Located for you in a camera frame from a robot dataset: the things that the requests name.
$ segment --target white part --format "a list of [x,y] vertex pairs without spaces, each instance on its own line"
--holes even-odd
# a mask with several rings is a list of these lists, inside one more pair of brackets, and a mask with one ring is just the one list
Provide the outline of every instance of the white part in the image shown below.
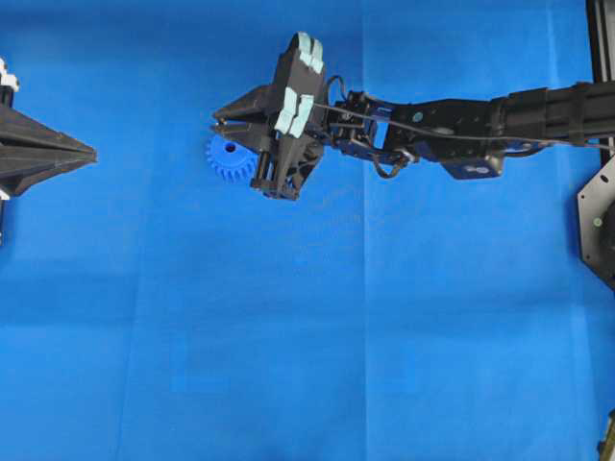
[[323,71],[323,44],[314,39],[314,47],[311,50],[311,65],[310,67],[314,72],[320,74]]
[[297,113],[297,93],[287,86],[284,93],[284,106],[278,116],[275,129],[282,134],[287,134],[295,113]]
[[307,67],[311,67],[311,54],[302,51],[299,55],[299,59],[303,61]]
[[314,46],[311,49],[311,56],[315,60],[322,61],[323,60],[323,44],[318,41],[316,38],[314,39]]
[[299,104],[299,109],[297,111],[297,116],[292,122],[292,127],[290,127],[290,135],[296,138],[301,137],[301,135],[304,133],[306,123],[308,122],[311,108],[313,107],[314,97],[311,94],[302,94],[301,103]]
[[10,86],[15,93],[19,91],[19,81],[13,74],[0,74],[0,86]]
[[314,72],[316,72],[317,74],[320,74],[323,71],[324,65],[325,64],[322,61],[318,60],[317,58],[312,58],[310,67],[312,68]]
[[298,32],[297,36],[299,36],[299,49],[302,53],[307,53],[311,55],[311,38],[305,32]]

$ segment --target metal bracket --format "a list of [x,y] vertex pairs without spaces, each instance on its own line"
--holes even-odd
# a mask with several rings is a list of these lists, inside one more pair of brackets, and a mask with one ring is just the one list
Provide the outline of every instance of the metal bracket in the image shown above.
[[604,244],[606,212],[615,202],[615,159],[611,159],[577,195],[583,262],[615,290],[615,252]]

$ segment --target blue gear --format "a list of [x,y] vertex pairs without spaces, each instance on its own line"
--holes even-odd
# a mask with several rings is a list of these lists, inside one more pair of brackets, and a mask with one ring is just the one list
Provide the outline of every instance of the blue gear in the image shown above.
[[257,169],[256,154],[218,134],[209,142],[207,159],[213,171],[227,182],[248,181]]

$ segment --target blue backdrop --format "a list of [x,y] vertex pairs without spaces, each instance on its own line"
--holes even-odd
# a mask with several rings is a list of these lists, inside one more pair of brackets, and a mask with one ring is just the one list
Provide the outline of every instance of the blue backdrop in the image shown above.
[[592,151],[455,182],[327,152],[301,201],[207,166],[292,34],[399,102],[591,80],[584,2],[4,0],[15,107],[99,163],[10,203],[0,459],[595,459],[612,293],[578,260]]

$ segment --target gear teeth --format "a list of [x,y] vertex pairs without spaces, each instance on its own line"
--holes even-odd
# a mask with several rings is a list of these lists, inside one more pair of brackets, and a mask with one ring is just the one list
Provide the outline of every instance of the gear teeth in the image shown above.
[[230,142],[220,135],[205,142],[207,163],[226,182],[246,182],[257,169],[257,156],[236,142],[233,142],[235,149],[227,151]]

